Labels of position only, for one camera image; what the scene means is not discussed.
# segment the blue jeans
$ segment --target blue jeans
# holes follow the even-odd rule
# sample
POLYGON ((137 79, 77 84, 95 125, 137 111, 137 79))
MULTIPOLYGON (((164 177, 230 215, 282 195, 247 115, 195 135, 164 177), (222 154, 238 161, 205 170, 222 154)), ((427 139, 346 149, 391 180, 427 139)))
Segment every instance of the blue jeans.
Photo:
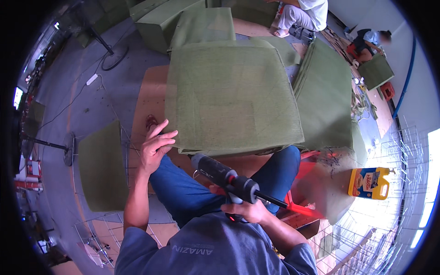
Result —
MULTIPOLYGON (((276 152, 251 178, 260 186, 260 192, 284 201, 292 182, 298 174, 300 152, 295 146, 276 152)), ((159 168, 150 176, 158 199, 182 228, 192 218, 220 212, 226 203, 225 196, 210 193, 209 189, 175 166, 165 155, 159 168)), ((269 204, 266 208, 275 214, 279 207, 269 204)))

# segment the label on container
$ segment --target label on container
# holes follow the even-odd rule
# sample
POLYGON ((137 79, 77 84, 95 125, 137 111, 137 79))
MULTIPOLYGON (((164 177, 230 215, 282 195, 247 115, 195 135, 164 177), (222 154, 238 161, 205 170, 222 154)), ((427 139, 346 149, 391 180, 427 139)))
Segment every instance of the label on container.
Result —
POLYGON ((355 197, 372 198, 373 189, 378 186, 380 174, 380 172, 376 172, 376 168, 357 169, 352 195, 355 197))

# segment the sandal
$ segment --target sandal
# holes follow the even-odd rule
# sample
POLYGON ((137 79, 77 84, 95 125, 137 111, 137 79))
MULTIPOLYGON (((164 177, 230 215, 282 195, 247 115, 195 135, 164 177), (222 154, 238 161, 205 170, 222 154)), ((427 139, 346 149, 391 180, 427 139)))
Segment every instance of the sandal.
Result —
POLYGON ((290 33, 286 33, 283 29, 278 29, 276 30, 276 32, 278 32, 278 35, 276 35, 275 33, 273 33, 273 35, 279 38, 285 38, 290 35, 290 33))

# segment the right hand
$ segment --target right hand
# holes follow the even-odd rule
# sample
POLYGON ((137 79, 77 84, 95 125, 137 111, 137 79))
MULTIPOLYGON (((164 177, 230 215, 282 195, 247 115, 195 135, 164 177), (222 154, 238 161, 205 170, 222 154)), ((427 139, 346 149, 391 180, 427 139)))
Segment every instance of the right hand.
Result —
POLYGON ((229 214, 242 215, 246 221, 253 224, 263 223, 272 215, 260 200, 254 204, 248 202, 223 204, 220 209, 229 214))
POLYGON ((177 135, 177 131, 159 135, 166 125, 168 125, 168 119, 165 119, 164 122, 156 127, 152 127, 147 133, 145 142, 142 144, 139 171, 148 176, 159 168, 162 157, 170 151, 171 145, 176 142, 172 138, 177 135))

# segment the person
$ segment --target person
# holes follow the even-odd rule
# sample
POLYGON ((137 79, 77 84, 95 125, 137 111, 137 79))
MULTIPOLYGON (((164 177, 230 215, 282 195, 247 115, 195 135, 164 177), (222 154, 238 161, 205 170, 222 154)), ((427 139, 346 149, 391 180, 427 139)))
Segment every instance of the person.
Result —
MULTIPOLYGON (((268 3, 276 0, 265 0, 268 3)), ((273 34, 277 37, 289 36, 289 29, 295 24, 311 31, 321 31, 327 27, 327 0, 284 0, 278 30, 273 34)))
MULTIPOLYGON (((178 132, 160 135, 167 124, 165 120, 157 125, 152 115, 147 119, 149 131, 124 210, 125 235, 115 274, 317 274, 310 245, 274 215, 278 206, 265 207, 260 200, 225 204, 224 196, 176 167, 166 153, 178 132), (180 228, 161 249, 145 232, 148 181, 180 228), (249 223, 234 223, 223 212, 243 215, 249 223)), ((252 179, 262 193, 283 200, 299 163, 299 150, 287 147, 274 153, 252 179)))
POLYGON ((375 31, 374 29, 361 29, 357 32, 358 36, 353 40, 356 51, 359 57, 356 60, 364 63, 373 58, 375 49, 379 54, 383 55, 382 50, 378 47, 379 44, 391 43, 391 32, 389 30, 375 31))

